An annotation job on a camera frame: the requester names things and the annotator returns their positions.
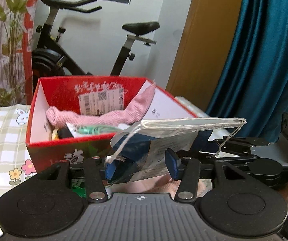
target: silver bolt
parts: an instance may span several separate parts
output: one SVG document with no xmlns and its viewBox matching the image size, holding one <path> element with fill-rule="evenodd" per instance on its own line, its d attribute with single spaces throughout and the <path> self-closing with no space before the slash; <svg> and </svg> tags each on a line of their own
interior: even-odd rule
<svg viewBox="0 0 288 241">
<path fill-rule="evenodd" d="M 95 191 L 89 194 L 89 197 L 94 200 L 101 200 L 105 198 L 105 194 L 103 192 Z"/>
<path fill-rule="evenodd" d="M 178 197 L 179 197 L 180 199 L 185 199 L 185 200 L 187 200 L 187 199 L 192 199 L 193 196 L 194 196 L 193 193 L 188 192 L 188 191 L 182 191 L 182 192 L 180 192 L 180 193 L 178 194 Z"/>
</svg>

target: open cardboard box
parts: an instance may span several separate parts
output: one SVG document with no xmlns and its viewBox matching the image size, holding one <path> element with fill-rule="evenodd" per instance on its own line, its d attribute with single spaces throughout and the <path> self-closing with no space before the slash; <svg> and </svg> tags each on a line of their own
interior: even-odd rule
<svg viewBox="0 0 288 241">
<path fill-rule="evenodd" d="M 46 118 L 50 106 L 59 110 L 71 110 L 80 114 L 79 95 L 124 89 L 124 108 L 152 81 L 138 77 L 119 76 L 60 76 L 40 78 L 35 90 L 28 119 L 26 146 L 37 172 L 41 172 L 62 159 L 70 163 L 82 162 L 84 158 L 105 156 L 111 150 L 110 140 L 114 133 L 80 138 L 51 140 L 53 127 Z M 196 117 L 194 113 L 177 102 L 172 95 L 156 87 L 151 106 L 143 119 L 172 119 Z"/>
</svg>

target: checkered fabric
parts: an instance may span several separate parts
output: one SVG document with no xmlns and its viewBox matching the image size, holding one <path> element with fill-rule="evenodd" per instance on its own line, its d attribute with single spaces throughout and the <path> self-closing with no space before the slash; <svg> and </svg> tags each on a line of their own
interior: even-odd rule
<svg viewBox="0 0 288 241">
<path fill-rule="evenodd" d="M 35 173 L 25 144 L 29 110 L 20 104 L 0 108 L 0 196 Z"/>
</svg>

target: yellow flower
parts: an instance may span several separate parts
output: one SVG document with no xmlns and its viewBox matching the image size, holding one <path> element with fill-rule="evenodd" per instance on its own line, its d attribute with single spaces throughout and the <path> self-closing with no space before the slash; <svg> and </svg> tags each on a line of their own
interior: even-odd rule
<svg viewBox="0 0 288 241">
<path fill-rule="evenodd" d="M 21 170 L 18 170 L 18 168 L 15 168 L 14 170 L 10 170 L 9 175 L 10 175 L 11 180 L 20 179 Z"/>
</svg>

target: white wall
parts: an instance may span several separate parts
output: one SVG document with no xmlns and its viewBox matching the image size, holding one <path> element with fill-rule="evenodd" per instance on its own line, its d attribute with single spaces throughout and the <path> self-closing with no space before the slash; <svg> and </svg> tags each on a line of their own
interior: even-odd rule
<svg viewBox="0 0 288 241">
<path fill-rule="evenodd" d="M 191 0 L 163 1 L 158 19 L 161 28 L 154 34 L 157 44 L 151 47 L 144 73 L 144 76 L 155 80 L 162 88 L 167 85 L 190 4 Z"/>
<path fill-rule="evenodd" d="M 101 5 L 102 10 L 92 14 L 60 10 L 54 22 L 52 34 L 59 26 L 67 30 L 62 35 L 60 45 L 85 71 L 95 75 L 109 75 L 117 55 L 126 40 L 127 32 L 122 25 L 132 22 L 157 21 L 163 0 L 131 0 L 130 4 L 98 0 L 82 8 L 89 9 Z M 43 25 L 49 13 L 48 6 L 38 1 L 34 30 Z M 33 49 L 37 46 L 39 34 L 33 35 Z M 121 75 L 143 76 L 146 71 L 150 47 L 136 41 L 132 47 L 136 54 L 133 62 L 127 61 Z"/>
</svg>

